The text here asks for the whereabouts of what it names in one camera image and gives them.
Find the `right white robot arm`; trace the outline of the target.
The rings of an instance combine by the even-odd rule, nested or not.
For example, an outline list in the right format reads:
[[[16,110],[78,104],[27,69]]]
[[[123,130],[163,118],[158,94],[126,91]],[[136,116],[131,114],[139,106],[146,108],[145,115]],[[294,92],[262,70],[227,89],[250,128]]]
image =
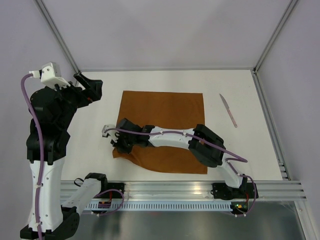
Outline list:
[[[228,151],[224,140],[203,124],[189,129],[168,129],[154,125],[140,127],[124,118],[116,126],[105,125],[102,136],[110,137],[112,146],[124,154],[131,153],[134,146],[188,150],[202,165],[220,170],[224,182],[212,184],[210,193],[214,199],[228,201],[258,197],[256,184],[231,164],[231,161],[245,163],[247,160]]]

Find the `knife with pink handle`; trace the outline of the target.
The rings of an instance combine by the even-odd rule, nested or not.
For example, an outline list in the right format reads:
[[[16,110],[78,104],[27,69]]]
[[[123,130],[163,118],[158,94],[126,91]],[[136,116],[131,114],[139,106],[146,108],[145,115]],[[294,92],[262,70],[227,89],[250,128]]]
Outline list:
[[[226,99],[224,98],[224,96],[223,96],[222,94],[219,94],[219,96],[220,96],[220,98],[221,98],[221,100],[222,100],[222,103],[223,103],[223,105],[224,105],[224,107],[225,107],[225,109],[226,109],[226,111],[227,111],[227,113],[228,113],[228,115],[229,115],[229,117],[230,117],[230,120],[231,120],[233,126],[234,126],[235,128],[237,128],[238,125],[237,125],[237,123],[236,123],[236,121],[235,121],[235,119],[234,119],[233,114],[231,113],[230,107],[229,107]]]

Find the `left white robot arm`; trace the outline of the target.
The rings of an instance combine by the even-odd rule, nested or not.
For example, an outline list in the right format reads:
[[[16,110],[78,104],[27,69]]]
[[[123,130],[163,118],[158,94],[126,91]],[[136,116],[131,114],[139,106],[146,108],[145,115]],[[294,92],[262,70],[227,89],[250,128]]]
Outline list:
[[[61,203],[61,177],[70,139],[68,128],[79,108],[102,98],[103,82],[76,73],[79,86],[68,82],[61,87],[44,87],[28,96],[23,92],[32,116],[26,141],[32,173],[32,207],[27,225],[20,230],[23,240],[65,240],[79,226],[89,202],[109,193],[107,176],[89,173],[80,188]]]

